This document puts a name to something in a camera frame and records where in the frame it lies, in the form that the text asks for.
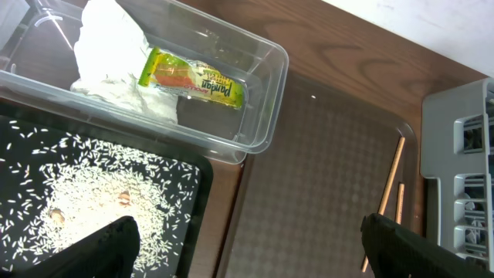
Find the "white paper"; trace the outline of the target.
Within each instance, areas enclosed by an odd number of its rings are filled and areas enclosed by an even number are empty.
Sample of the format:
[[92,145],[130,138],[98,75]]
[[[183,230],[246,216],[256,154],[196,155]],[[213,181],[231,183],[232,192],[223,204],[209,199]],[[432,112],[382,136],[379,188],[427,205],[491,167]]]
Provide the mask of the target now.
[[151,47],[140,26],[114,0],[91,0],[73,47],[80,78],[70,90],[159,121],[178,122],[178,97],[140,86]]

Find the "grey dishwasher rack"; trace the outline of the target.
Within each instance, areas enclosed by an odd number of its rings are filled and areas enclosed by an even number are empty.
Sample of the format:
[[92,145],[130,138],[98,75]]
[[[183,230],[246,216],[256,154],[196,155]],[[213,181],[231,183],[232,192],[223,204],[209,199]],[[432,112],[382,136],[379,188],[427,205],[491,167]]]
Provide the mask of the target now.
[[426,237],[493,269],[493,80],[434,93],[422,104],[420,173]]

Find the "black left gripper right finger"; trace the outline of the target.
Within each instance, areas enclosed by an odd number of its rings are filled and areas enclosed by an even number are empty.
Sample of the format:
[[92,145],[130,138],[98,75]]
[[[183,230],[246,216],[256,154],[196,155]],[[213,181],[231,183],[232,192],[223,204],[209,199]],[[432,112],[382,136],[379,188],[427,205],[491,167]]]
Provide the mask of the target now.
[[360,231],[376,278],[493,278],[492,272],[377,213],[364,217]]

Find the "wooden chopstick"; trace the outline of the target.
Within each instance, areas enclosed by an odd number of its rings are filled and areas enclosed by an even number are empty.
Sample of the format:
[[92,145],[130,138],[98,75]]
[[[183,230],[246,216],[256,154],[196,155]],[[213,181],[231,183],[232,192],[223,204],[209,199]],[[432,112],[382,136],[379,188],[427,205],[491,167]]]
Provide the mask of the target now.
[[403,204],[404,204],[404,183],[400,183],[398,185],[398,194],[397,194],[397,202],[396,202],[395,217],[394,217],[394,220],[397,224],[401,224]]
[[387,177],[387,181],[384,187],[383,195],[381,197],[381,202],[379,204],[377,213],[380,215],[384,215],[385,209],[387,207],[388,199],[391,193],[391,189],[393,186],[394,178],[398,169],[398,165],[401,159],[402,151],[404,149],[405,138],[401,137],[398,141],[397,149],[394,153],[394,158],[391,164],[391,169],[389,171],[389,175]]

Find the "clear plastic bin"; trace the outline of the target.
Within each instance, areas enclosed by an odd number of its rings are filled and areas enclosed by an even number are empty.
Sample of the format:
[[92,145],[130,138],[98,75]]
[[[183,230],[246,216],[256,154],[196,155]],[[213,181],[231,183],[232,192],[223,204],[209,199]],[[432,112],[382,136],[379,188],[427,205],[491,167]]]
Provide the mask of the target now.
[[78,1],[1,3],[2,98],[106,129],[184,143],[229,164],[269,146],[289,65],[283,47],[177,1],[121,6],[152,46],[207,63],[241,83],[242,106],[182,97],[172,124],[73,92],[84,9]]

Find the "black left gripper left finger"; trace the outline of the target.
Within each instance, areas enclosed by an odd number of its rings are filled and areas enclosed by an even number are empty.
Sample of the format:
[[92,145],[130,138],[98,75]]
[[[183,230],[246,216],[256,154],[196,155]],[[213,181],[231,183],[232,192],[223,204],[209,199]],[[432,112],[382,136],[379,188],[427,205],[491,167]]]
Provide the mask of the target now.
[[124,216],[12,278],[130,278],[140,250],[136,221]]

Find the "yellow snack wrapper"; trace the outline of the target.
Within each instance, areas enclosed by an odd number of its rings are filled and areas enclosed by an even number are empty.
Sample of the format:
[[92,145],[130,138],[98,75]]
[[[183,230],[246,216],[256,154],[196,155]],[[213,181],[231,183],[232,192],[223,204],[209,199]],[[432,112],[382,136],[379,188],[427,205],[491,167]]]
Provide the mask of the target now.
[[148,56],[138,84],[236,110],[242,107],[244,100],[241,83],[222,75],[207,63],[185,59],[157,47]]

